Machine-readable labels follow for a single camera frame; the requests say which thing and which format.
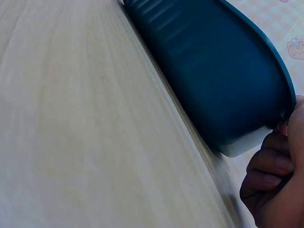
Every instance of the checkered pattern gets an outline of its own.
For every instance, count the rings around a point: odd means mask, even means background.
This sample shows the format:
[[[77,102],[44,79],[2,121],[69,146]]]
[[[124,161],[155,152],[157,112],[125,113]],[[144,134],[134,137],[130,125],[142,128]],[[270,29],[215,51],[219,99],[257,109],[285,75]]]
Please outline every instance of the checkered pattern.
[[[304,59],[288,54],[287,43],[293,38],[304,42],[304,0],[227,0],[254,22],[280,53],[297,94],[304,95]]]

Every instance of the finger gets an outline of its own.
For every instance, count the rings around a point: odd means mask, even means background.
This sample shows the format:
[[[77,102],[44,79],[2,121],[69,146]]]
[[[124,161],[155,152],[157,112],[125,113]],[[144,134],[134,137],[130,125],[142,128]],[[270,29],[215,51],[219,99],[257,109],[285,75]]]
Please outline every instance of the finger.
[[[266,136],[261,149],[272,149],[286,155],[290,154],[287,136],[277,132],[270,133]]]
[[[240,198],[241,198],[242,202],[245,204],[245,206],[248,208],[248,210],[250,211],[250,213],[253,215],[254,218],[255,218],[255,211],[256,211],[257,205],[264,198],[264,196],[265,196],[264,193],[265,192],[263,192],[263,191],[257,191],[254,195],[251,195],[250,197],[242,198],[241,192],[240,192]]]
[[[272,149],[262,149],[250,160],[247,173],[253,169],[277,176],[286,176],[294,170],[294,165],[289,156]]]
[[[304,96],[302,95],[297,95],[296,96],[296,105],[294,109],[297,109],[298,107],[301,107],[304,105]]]
[[[281,181],[282,179],[275,175],[251,170],[243,180],[240,197],[247,198],[258,191],[273,191]]]
[[[273,132],[277,132],[277,133],[281,133],[283,135],[287,135],[287,124],[284,122],[280,122],[275,129],[273,130]]]

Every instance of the cartoon print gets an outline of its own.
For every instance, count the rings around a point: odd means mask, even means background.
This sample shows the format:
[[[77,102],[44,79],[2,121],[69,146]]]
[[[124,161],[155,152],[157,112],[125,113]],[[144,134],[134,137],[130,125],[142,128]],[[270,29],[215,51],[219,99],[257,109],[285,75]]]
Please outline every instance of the cartoon print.
[[[297,37],[288,42],[287,47],[291,58],[304,59],[304,42],[300,41]]]

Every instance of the bed sheet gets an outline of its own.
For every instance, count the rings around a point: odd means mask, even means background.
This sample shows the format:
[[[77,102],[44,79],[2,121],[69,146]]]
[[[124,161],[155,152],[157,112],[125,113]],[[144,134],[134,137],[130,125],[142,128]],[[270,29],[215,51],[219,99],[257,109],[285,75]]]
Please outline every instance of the bed sheet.
[[[254,22],[281,55],[297,94],[304,95],[304,0],[228,0]]]

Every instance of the blue object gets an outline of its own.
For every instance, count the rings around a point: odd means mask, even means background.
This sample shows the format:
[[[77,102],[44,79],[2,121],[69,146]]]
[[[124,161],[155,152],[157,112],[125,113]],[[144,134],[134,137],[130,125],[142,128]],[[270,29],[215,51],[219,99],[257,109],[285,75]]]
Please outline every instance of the blue object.
[[[199,134],[234,157],[259,145],[296,99],[266,35],[225,0],[124,0]]]

